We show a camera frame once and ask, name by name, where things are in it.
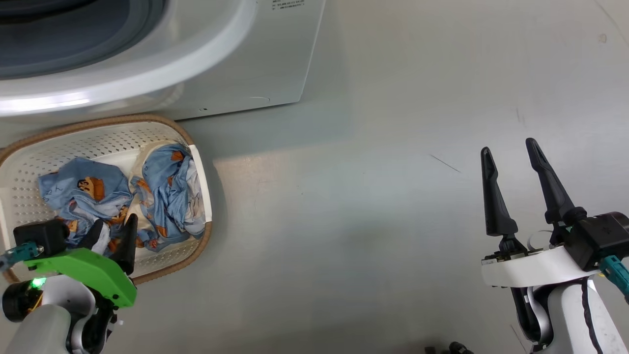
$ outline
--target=blue printed fabric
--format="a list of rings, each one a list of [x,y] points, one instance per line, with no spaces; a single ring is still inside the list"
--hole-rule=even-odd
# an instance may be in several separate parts
[[[192,157],[179,144],[153,151],[142,166],[142,177],[132,177],[142,213],[154,228],[138,230],[144,247],[158,252],[190,235],[201,237],[205,220],[196,177]]]
[[[133,196],[119,168],[77,157],[38,181],[43,201],[57,210],[70,229],[70,248],[80,243],[98,219],[109,225],[111,239],[120,236]]]

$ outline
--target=white plastic basket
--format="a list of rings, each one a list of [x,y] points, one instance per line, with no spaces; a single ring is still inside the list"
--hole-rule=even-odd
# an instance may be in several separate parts
[[[164,276],[192,263],[207,245],[212,209],[203,163],[192,139],[178,124],[155,115],[105,118],[69,125],[21,140],[0,153],[0,251],[15,247],[13,229],[46,221],[55,212],[41,199],[37,177],[56,171],[75,157],[118,166],[127,176],[140,147],[160,140],[175,140],[187,147],[197,167],[205,208],[206,230],[200,239],[173,244],[159,253],[136,248],[136,284]],[[10,282],[21,282],[37,273],[18,264],[4,273]]]

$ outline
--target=washing machine door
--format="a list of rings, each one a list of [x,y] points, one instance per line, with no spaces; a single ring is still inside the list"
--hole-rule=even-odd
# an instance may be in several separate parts
[[[0,122],[159,109],[247,36],[256,0],[0,0]]]

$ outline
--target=gray floor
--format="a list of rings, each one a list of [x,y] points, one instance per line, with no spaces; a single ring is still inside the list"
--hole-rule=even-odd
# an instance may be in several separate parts
[[[183,123],[212,240],[139,286],[106,352],[524,353],[509,291],[480,275],[498,240],[479,153],[523,241],[548,228],[529,136],[575,203],[629,213],[629,17],[606,14],[628,6],[330,0],[301,102]],[[629,343],[629,307],[597,282]]]

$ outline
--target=washing machine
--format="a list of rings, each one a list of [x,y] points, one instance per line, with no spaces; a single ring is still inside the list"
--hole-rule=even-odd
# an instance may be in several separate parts
[[[299,101],[325,0],[1,0],[0,146]]]

